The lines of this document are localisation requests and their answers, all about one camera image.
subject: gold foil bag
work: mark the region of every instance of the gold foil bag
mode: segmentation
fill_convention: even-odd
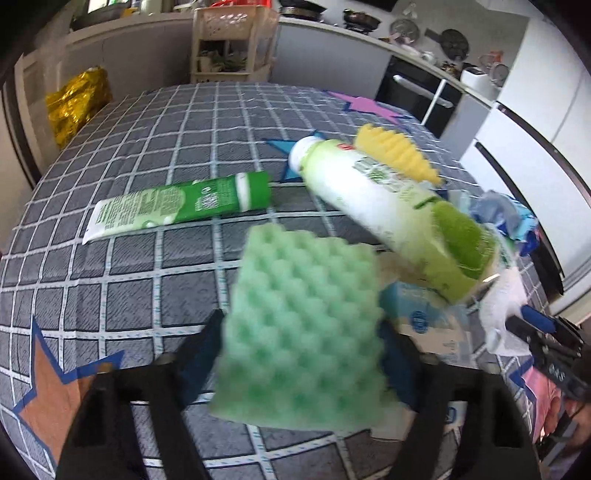
[[[49,123],[60,150],[113,99],[107,72],[93,67],[45,97]]]

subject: blue star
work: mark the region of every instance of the blue star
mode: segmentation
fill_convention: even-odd
[[[318,130],[314,130],[310,135],[326,140],[326,137],[322,133],[320,133]],[[277,150],[279,150],[280,152],[282,152],[285,155],[289,155],[291,152],[291,149],[297,143],[295,140],[271,140],[271,139],[265,139],[265,142],[268,145],[276,148]],[[299,174],[297,174],[292,169],[290,169],[290,165],[286,161],[285,162],[285,169],[283,170],[283,175],[281,176],[281,180],[279,181],[279,183],[288,183],[288,182],[292,182],[292,181],[302,181],[302,178]]]

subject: tablecloth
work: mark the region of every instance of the tablecloth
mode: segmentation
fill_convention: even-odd
[[[319,131],[352,142],[368,122],[395,128],[411,136],[450,188],[481,194],[415,118],[392,110],[401,115],[397,125],[312,88],[208,83],[114,102],[78,133],[35,188],[0,264],[0,417],[41,479],[54,476],[59,434],[101,361],[121,368],[147,364],[200,331],[212,309],[229,306],[249,227],[278,222],[379,244],[302,183],[281,183],[287,156],[267,140],[295,141]],[[101,199],[254,170],[268,171],[273,180],[267,210],[81,244]],[[545,307],[531,261],[519,266],[530,303]],[[524,359],[488,354],[478,303],[469,311],[476,362],[498,362],[507,376]],[[210,379],[185,419],[216,480],[380,478],[400,446],[376,442],[367,430],[292,432],[221,421],[207,413],[214,387]],[[531,429],[530,402],[509,387]],[[68,403],[73,407],[63,411]],[[133,409],[149,476],[164,478],[147,406]],[[449,474],[458,438],[458,430],[445,435],[435,478]]]

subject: bottle cap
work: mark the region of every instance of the bottle cap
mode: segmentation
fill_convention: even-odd
[[[266,171],[252,171],[246,174],[248,178],[250,208],[261,210],[271,203],[270,177]]]
[[[323,141],[324,139],[320,137],[304,137],[297,141],[290,151],[290,157],[288,160],[290,168],[296,173],[301,173],[301,162],[308,153],[310,147]]]

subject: green sponge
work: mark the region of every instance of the green sponge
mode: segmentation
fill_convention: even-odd
[[[224,320],[211,413],[294,430],[380,421],[378,294],[369,245],[252,227]]]

